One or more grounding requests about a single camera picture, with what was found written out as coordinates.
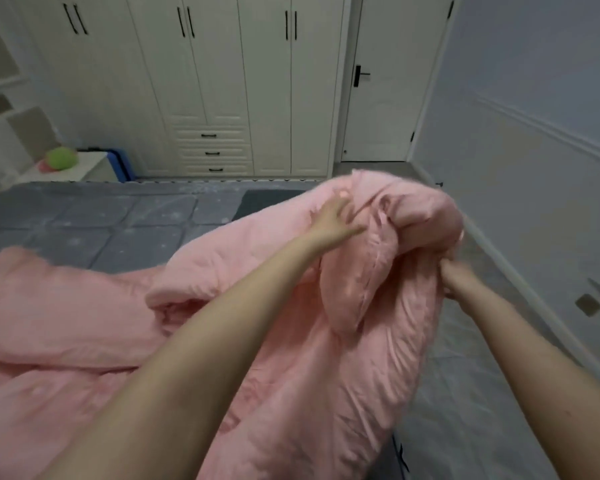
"pink duvet cover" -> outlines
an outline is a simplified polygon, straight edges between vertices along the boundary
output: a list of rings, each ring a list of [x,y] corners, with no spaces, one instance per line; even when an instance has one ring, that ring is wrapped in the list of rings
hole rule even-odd
[[[198,478],[362,478],[416,389],[441,304],[437,259],[462,233],[444,193],[369,171],[218,228],[163,267],[109,276],[1,252],[0,479],[42,471],[169,330],[343,190],[368,232],[304,274]]]

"human hand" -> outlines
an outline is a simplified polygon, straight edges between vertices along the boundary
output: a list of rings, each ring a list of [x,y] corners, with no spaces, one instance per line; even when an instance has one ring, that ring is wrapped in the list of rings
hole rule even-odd
[[[471,266],[462,261],[453,259],[440,259],[440,276],[442,284],[449,290],[446,297],[462,301],[473,291],[484,287]]]
[[[354,225],[345,221],[341,213],[349,202],[348,198],[333,197],[314,217],[307,237],[320,254],[337,248],[350,237],[367,229],[365,225]]]

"white wardrobe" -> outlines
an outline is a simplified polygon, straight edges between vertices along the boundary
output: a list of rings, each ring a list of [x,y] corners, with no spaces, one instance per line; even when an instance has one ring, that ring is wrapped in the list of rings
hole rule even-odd
[[[85,143],[138,174],[327,176],[344,0],[13,1]]]

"person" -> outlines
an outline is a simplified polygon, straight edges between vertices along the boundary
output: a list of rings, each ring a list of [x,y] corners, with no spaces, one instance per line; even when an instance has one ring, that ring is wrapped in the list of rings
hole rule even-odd
[[[364,231],[328,201],[307,233],[188,320],[51,463],[44,480],[195,478],[274,318],[321,254]],[[600,479],[600,385],[462,263],[441,279],[477,323],[563,479]]]

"person's right arm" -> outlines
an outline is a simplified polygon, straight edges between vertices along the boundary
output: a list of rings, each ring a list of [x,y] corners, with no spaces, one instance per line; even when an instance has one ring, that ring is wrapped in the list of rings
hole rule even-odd
[[[464,263],[440,271],[500,365],[562,480],[600,480],[600,384],[538,334]]]

